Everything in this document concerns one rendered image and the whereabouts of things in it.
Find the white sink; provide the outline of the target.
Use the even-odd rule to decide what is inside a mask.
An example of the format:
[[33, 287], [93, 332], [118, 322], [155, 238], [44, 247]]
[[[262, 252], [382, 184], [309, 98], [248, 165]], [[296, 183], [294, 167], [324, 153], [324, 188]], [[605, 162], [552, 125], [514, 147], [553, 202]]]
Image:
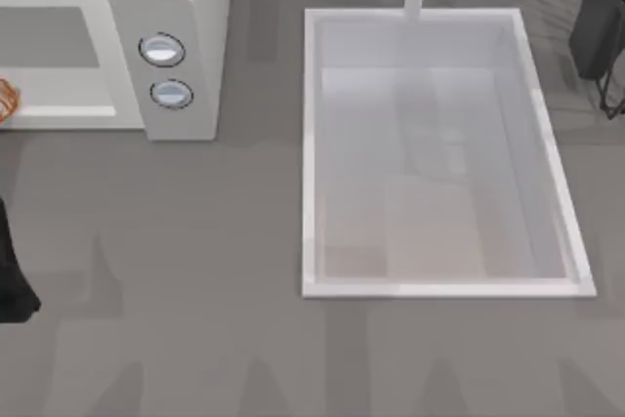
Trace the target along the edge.
[[517, 8], [304, 14], [301, 293], [593, 298]]

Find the small microwave knob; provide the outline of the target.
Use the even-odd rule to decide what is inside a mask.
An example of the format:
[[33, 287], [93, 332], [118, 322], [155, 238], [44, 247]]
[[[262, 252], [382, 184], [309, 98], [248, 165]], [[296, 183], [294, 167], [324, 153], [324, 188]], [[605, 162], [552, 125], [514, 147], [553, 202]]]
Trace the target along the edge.
[[169, 109], [183, 109], [190, 105], [194, 99], [193, 91], [189, 85], [176, 79], [152, 84], [149, 95], [155, 104]]

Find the large microwave knob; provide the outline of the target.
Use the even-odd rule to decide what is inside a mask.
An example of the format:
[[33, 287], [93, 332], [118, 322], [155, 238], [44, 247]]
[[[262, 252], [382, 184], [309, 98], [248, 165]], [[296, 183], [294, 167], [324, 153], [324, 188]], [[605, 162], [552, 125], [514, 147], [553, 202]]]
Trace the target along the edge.
[[184, 44], [175, 36], [165, 32], [142, 38], [138, 49], [141, 57], [156, 67], [173, 67], [186, 57]]

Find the pale microwave oven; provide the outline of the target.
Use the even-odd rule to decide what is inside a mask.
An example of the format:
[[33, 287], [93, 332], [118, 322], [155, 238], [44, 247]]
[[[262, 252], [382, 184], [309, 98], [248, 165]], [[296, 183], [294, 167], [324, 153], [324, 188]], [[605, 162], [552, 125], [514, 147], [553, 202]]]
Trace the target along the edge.
[[[152, 141], [211, 141], [220, 112], [230, 0], [0, 0], [0, 78], [21, 92], [0, 132], [140, 130]], [[165, 32], [186, 48], [173, 67], [139, 54]], [[150, 86], [185, 82], [183, 109]]]

